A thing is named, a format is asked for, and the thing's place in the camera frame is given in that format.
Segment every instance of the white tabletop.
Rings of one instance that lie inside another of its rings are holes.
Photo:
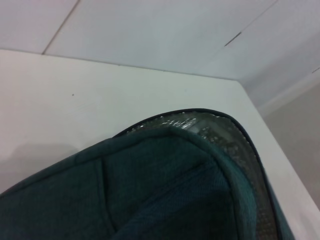
[[[161,113],[231,115],[246,129],[296,239],[320,239],[320,213],[235,81],[0,50],[0,192]]]

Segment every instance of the white table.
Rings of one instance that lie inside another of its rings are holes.
[[[157,114],[231,115],[246,129],[296,239],[320,239],[320,213],[235,81],[0,50],[0,192]]]

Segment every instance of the teal bag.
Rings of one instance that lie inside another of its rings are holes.
[[[2,240],[294,239],[248,134],[207,109],[154,116],[0,195]]]

